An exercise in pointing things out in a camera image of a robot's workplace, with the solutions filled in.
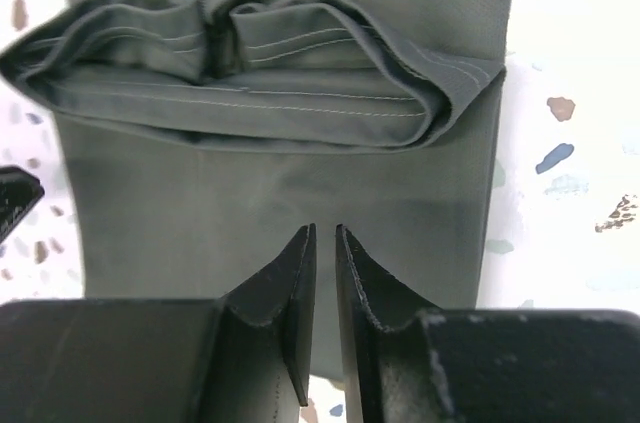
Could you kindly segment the dark green t-shirt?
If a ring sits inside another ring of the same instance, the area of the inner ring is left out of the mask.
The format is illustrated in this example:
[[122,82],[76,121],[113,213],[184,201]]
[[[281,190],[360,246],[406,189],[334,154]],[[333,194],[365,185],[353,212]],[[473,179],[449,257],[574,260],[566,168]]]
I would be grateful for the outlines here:
[[54,115],[86,295],[220,296],[314,224],[316,375],[339,225],[474,306],[511,1],[69,0],[1,74]]

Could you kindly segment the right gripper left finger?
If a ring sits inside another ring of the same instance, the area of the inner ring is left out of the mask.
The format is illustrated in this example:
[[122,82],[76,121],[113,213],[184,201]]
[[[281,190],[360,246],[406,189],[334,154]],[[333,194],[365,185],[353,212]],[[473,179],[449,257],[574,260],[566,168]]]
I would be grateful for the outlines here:
[[308,403],[316,229],[216,299],[1,308],[5,422],[295,422]]

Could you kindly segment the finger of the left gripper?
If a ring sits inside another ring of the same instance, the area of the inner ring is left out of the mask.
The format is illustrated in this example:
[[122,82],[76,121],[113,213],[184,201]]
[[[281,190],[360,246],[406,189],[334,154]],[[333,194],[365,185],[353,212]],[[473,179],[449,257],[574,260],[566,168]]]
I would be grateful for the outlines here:
[[0,169],[0,242],[3,243],[44,197],[40,180],[19,166]]

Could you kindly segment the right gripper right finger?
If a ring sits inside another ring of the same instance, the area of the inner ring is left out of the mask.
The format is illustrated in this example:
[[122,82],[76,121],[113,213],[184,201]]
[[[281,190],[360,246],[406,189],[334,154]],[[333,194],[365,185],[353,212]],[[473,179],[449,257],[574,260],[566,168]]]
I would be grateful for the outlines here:
[[635,422],[639,318],[618,310],[444,310],[338,227],[351,422]]

